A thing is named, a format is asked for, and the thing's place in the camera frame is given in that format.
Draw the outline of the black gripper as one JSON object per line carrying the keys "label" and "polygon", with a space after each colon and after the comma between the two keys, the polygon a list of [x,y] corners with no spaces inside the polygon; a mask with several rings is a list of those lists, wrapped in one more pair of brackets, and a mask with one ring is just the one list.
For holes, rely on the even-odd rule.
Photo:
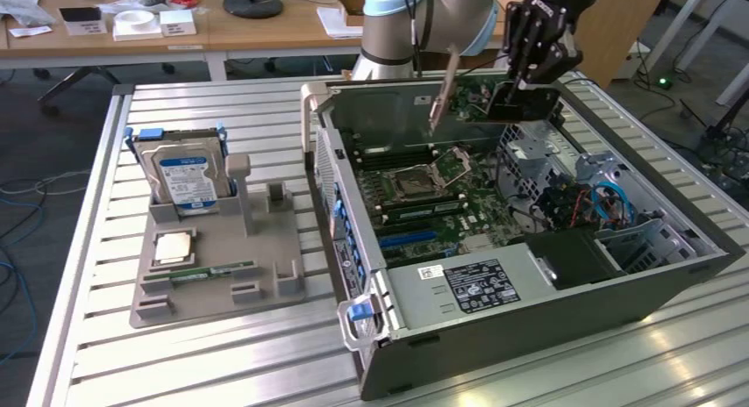
{"label": "black gripper", "polygon": [[520,0],[506,5],[507,78],[523,88],[550,84],[583,61],[578,19],[595,0]]}

